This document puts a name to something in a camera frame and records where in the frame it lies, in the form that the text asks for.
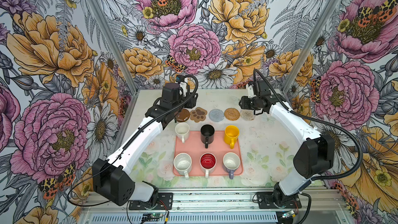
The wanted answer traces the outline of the brown paw shaped coaster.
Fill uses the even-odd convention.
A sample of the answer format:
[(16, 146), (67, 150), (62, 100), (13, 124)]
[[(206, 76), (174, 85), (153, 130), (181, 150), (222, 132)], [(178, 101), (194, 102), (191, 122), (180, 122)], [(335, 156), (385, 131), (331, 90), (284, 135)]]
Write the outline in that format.
[(206, 120), (207, 110), (197, 107), (196, 109), (190, 112), (190, 120), (194, 121), (195, 123), (199, 123)]

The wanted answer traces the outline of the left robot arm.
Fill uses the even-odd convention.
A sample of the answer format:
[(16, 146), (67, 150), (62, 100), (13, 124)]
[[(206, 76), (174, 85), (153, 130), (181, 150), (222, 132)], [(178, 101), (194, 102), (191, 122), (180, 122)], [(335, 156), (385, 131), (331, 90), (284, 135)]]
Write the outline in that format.
[(134, 182), (130, 174), (152, 140), (177, 113), (196, 106), (197, 90), (191, 90), (186, 79), (165, 84), (161, 97), (147, 110), (136, 131), (107, 159), (97, 159), (93, 164), (93, 191), (119, 206), (134, 201), (154, 207), (159, 200), (158, 188), (144, 181)]

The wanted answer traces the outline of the yellow mug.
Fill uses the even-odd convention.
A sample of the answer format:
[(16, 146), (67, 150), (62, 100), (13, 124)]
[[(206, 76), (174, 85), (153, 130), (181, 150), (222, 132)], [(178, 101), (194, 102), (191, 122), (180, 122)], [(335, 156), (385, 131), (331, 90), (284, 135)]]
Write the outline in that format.
[(234, 125), (228, 125), (224, 131), (224, 142), (234, 149), (239, 137), (239, 129)]

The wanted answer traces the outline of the grey round felt coaster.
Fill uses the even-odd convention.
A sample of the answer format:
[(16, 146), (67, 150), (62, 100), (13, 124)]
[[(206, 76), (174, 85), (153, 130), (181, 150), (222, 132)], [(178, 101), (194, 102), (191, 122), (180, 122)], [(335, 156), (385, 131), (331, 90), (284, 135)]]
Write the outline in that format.
[(208, 116), (213, 122), (221, 122), (224, 120), (224, 111), (220, 109), (213, 109), (209, 112)]

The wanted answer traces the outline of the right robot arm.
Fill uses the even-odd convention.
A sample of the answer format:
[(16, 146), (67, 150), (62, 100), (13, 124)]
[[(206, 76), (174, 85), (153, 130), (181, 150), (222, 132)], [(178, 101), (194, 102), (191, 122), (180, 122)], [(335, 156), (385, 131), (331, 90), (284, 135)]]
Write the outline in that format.
[(248, 95), (239, 102), (241, 109), (252, 110), (255, 115), (267, 113), (276, 118), (298, 144), (293, 157), (294, 169), (274, 186), (270, 196), (262, 200), (272, 201), (276, 207), (288, 206), (315, 177), (333, 167), (334, 140), (295, 115), (289, 104), (281, 99), (280, 94), (275, 94), (266, 81), (249, 82), (246, 89)]

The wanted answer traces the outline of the dark brown round coaster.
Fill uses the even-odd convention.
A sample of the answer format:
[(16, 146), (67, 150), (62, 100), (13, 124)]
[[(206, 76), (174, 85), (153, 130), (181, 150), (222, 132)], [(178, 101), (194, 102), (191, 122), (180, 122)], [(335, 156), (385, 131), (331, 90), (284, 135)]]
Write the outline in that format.
[(176, 122), (186, 122), (190, 119), (190, 112), (183, 108), (181, 111), (175, 114), (175, 121)]

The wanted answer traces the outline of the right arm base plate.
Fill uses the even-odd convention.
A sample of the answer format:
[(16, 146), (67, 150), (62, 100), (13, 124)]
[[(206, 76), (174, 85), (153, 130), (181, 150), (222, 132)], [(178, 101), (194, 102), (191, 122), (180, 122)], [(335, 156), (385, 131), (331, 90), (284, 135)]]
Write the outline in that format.
[(302, 204), (299, 195), (286, 196), (281, 192), (257, 192), (259, 209), (300, 209)]

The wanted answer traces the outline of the woven rattan round coaster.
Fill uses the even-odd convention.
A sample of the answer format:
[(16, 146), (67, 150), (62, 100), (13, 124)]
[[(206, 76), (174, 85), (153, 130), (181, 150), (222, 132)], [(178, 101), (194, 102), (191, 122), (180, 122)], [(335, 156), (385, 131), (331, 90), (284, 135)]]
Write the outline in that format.
[(227, 120), (236, 121), (240, 118), (240, 112), (236, 108), (227, 108), (224, 111), (224, 116)]

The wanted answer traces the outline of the clear patterned round coaster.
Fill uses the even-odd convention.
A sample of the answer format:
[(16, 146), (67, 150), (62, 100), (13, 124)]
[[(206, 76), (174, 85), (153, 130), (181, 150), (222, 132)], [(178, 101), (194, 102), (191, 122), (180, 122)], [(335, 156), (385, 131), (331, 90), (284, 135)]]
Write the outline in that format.
[(240, 117), (245, 121), (253, 121), (256, 116), (251, 110), (241, 110)]

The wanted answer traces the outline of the black mug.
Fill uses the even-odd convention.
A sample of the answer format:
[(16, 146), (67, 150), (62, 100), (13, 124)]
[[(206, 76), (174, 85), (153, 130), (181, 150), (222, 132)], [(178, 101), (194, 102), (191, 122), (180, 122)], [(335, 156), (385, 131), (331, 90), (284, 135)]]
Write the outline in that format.
[(205, 145), (207, 149), (209, 145), (214, 141), (215, 129), (210, 124), (205, 124), (201, 127), (201, 142)]

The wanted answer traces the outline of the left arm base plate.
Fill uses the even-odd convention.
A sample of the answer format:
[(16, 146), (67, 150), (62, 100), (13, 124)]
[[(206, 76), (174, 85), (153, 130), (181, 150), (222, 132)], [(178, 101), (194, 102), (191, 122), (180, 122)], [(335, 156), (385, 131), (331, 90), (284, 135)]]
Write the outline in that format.
[(138, 210), (171, 210), (173, 205), (173, 193), (155, 193), (149, 201), (130, 201), (128, 209)]

